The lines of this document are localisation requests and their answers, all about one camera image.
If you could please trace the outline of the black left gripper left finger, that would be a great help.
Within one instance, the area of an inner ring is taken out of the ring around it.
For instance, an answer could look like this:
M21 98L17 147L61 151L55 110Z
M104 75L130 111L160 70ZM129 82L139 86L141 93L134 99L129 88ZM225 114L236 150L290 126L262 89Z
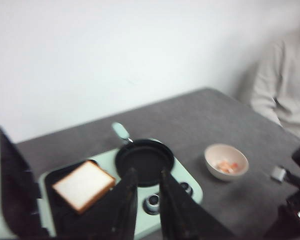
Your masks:
M58 240L133 240L135 238L138 174L128 170L121 181L82 215L55 197Z

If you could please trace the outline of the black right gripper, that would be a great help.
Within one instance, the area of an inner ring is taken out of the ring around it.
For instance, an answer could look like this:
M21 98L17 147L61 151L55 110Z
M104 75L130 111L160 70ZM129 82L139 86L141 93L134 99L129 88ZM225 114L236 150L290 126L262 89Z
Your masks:
M284 181L297 188L297 191L287 197L286 203L277 209L277 219L265 232L263 237L271 240L300 239L300 177L287 168Z

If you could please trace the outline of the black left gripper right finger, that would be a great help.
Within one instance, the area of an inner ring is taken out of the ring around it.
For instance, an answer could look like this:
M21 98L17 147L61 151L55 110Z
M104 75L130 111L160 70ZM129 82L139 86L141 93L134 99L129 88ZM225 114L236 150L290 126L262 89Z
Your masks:
M228 240L236 237L196 203L166 169L160 173L159 196L164 240Z

